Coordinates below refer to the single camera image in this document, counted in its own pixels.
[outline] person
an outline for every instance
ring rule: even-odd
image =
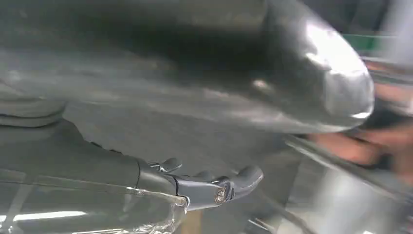
[[[413,185],[413,119],[410,113],[402,115],[392,108],[395,103],[410,100],[413,91],[405,86],[376,83],[375,95],[376,110],[356,133],[310,134],[307,138],[344,160],[366,167],[387,155],[388,169]]]

